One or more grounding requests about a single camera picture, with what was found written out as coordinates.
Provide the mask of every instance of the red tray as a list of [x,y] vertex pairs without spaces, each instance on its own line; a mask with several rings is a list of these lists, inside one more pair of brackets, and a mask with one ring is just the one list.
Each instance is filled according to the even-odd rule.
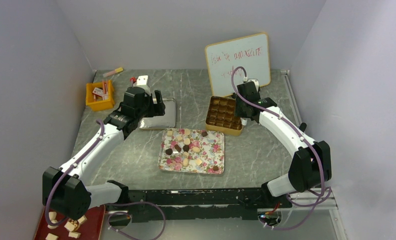
[[[49,229],[48,224],[46,223],[45,220],[44,212],[45,211],[43,210],[42,217],[40,218],[40,222],[39,225],[37,226],[36,234],[34,235],[33,240],[45,240],[48,233],[58,236],[58,240],[75,239],[72,237],[68,237],[68,231],[64,227],[67,221],[61,223],[61,225],[59,225],[55,229]],[[102,223],[104,220],[104,214],[105,214],[104,205],[89,209],[85,214],[87,221],[84,224],[82,224],[78,230],[76,230],[77,233],[81,233],[78,239],[99,240],[99,237],[101,235]],[[56,214],[57,220],[61,220],[63,218],[64,216],[62,214],[59,213]]]

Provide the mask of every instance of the white wall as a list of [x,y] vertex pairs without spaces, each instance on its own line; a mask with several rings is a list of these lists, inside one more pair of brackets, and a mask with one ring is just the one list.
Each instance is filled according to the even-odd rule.
[[0,0],[0,239],[33,239],[42,173],[70,157],[91,79],[53,0]]
[[326,0],[56,1],[95,69],[206,68],[206,45],[259,32],[289,69]]
[[396,239],[396,0],[328,0],[291,73],[349,239]]

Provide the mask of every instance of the yellow basket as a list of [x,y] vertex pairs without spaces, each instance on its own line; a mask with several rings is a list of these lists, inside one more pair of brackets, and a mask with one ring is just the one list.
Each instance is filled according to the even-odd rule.
[[93,100],[92,92],[95,88],[98,87],[102,88],[102,82],[86,84],[86,106],[89,106],[95,112],[113,108],[115,105],[115,101],[114,101],[114,87],[112,86],[111,80],[108,80],[109,93],[107,100],[100,100],[100,101]]

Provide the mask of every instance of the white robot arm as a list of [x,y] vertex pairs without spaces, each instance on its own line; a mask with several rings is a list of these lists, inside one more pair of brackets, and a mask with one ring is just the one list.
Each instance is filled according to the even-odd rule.
[[[251,79],[249,82],[238,85],[239,93],[253,103],[283,116],[280,108],[271,99],[260,99],[257,82],[255,79]],[[42,203],[44,205],[47,207],[49,205],[53,210],[76,220],[83,216],[89,208],[107,203],[121,203],[129,199],[128,187],[116,181],[111,180],[105,184],[94,186],[85,186],[83,183],[90,180],[91,174],[98,168],[102,160],[137,128],[142,117],[164,114],[164,104],[160,92],[155,91],[157,103],[154,103],[152,95],[148,91],[149,88],[140,85],[130,87],[125,92],[120,107],[104,120],[101,130],[79,153],[59,169],[49,167],[44,172],[42,178]],[[311,152],[291,126],[278,117],[260,111],[239,99],[236,99],[235,115],[241,118],[250,118],[266,127],[286,147],[293,158],[289,172],[263,183],[262,191],[276,198],[294,191],[303,192],[320,183],[319,171],[317,167],[314,167]],[[314,146],[322,158],[326,181],[329,180],[331,178],[329,146],[323,141],[315,142],[314,139],[303,133],[303,129],[300,129],[300,133]]]
[[250,118],[267,128],[286,147],[292,156],[292,164],[289,172],[265,183],[272,196],[278,197],[295,191],[303,192],[320,184],[320,172],[314,160],[315,156],[309,150],[307,144],[313,146],[320,156],[325,181],[331,179],[330,147],[325,141],[316,142],[313,138],[306,135],[304,133],[306,124],[303,124],[302,128],[288,125],[286,121],[290,122],[290,120],[283,115],[273,100],[269,97],[261,99],[258,80],[249,79],[247,82],[238,85],[237,90],[246,100],[266,108],[279,116],[277,117],[267,111],[261,111],[240,98],[236,98],[235,115],[241,117],[241,119]]

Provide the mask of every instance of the whiteboard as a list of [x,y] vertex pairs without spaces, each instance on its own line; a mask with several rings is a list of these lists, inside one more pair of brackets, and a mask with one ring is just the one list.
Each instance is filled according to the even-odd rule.
[[[213,96],[226,97],[234,93],[231,75],[238,66],[245,68],[249,79],[258,79],[261,87],[271,82],[266,33],[210,44],[205,48],[205,56]],[[243,77],[242,70],[237,70],[235,85],[241,84]]]

